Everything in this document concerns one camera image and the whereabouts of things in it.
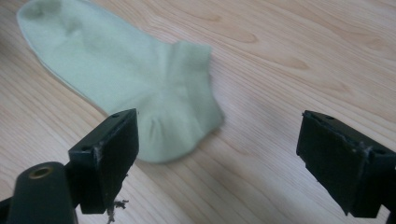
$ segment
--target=table surface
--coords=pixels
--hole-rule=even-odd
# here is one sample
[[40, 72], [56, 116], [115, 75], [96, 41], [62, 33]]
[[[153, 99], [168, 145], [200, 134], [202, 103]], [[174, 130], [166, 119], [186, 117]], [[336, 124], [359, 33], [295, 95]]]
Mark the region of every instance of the table surface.
[[[43, 68], [0, 1], [0, 199], [23, 170], [68, 162], [105, 119]], [[385, 223], [346, 217], [295, 149], [306, 109], [396, 150], [394, 0], [94, 0], [166, 42], [213, 47], [225, 123], [189, 156], [137, 161], [116, 223]], [[106, 223], [106, 215], [80, 223]]]

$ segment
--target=sock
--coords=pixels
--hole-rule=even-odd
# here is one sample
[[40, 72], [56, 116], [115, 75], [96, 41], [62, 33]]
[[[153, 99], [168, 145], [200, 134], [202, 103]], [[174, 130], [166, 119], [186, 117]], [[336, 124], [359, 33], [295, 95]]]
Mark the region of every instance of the sock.
[[188, 154], [220, 126], [210, 47], [163, 43], [86, 0], [31, 0], [17, 14], [40, 62], [107, 114], [136, 108], [142, 161]]

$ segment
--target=light green sock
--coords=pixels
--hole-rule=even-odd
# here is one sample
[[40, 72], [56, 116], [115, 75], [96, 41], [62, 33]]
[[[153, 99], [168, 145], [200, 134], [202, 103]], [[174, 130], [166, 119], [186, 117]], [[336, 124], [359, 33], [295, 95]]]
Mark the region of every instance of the light green sock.
[[177, 159], [222, 123], [210, 47], [170, 45], [85, 0], [32, 0], [18, 12], [40, 61], [107, 114], [137, 108], [143, 161]]

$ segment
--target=wood grain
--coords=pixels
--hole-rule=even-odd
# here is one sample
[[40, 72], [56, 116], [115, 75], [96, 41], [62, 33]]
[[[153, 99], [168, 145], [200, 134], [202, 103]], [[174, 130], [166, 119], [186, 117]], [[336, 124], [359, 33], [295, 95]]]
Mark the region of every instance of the wood grain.
[[[23, 170], [66, 163], [105, 118], [29, 49], [15, 17], [24, 2], [0, 1], [0, 199]], [[138, 161], [117, 223], [385, 223], [385, 208], [377, 219], [346, 217], [295, 148], [309, 109], [396, 150], [393, 0], [94, 2], [163, 41], [212, 46], [212, 86], [226, 116], [189, 156]]]

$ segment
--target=wooden table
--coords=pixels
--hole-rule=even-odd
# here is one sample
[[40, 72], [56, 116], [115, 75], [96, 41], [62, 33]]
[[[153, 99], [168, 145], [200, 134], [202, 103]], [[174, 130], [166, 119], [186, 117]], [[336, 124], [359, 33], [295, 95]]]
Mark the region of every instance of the wooden table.
[[[167, 41], [213, 47], [223, 126], [189, 156], [137, 161], [117, 223], [385, 223], [346, 217], [296, 156], [301, 113], [334, 116], [396, 150], [394, 0], [93, 0]], [[106, 115], [43, 68], [0, 1], [0, 199]], [[80, 223], [106, 223], [106, 215]]]

